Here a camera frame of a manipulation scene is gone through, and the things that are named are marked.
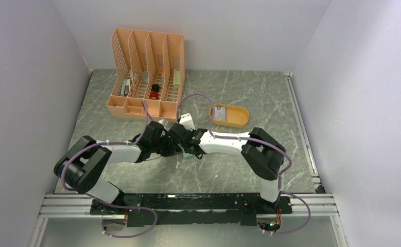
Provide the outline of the green leather card holder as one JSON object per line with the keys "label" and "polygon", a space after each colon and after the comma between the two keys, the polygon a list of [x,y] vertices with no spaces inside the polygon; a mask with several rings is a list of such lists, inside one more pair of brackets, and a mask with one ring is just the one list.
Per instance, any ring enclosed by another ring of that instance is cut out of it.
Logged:
{"label": "green leather card holder", "polygon": [[194,155],[193,154],[189,154],[189,153],[183,153],[183,158],[184,159],[186,159],[186,158],[189,158],[189,157],[193,157]]}

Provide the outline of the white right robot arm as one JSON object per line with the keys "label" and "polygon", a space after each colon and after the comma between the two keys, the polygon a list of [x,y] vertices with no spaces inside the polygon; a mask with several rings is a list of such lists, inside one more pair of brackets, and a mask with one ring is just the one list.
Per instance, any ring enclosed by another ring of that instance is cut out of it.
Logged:
{"label": "white right robot arm", "polygon": [[176,123],[168,130],[167,135],[184,152],[199,159],[210,153],[241,155],[261,180],[261,209],[272,213],[279,207],[281,167],[284,160],[289,160],[290,157],[285,148],[262,128],[230,134],[208,129],[189,130]]}

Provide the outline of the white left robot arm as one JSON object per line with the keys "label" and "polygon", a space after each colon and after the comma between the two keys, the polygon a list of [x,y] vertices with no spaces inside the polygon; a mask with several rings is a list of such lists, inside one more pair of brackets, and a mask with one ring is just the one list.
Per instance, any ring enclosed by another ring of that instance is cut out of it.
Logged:
{"label": "white left robot arm", "polygon": [[152,121],[142,133],[126,142],[98,142],[90,136],[81,137],[55,164],[54,174],[64,182],[66,188],[104,201],[104,208],[117,214],[124,209],[125,194],[101,178],[107,164],[141,163],[153,154],[170,157],[181,151],[167,135],[165,127]]}

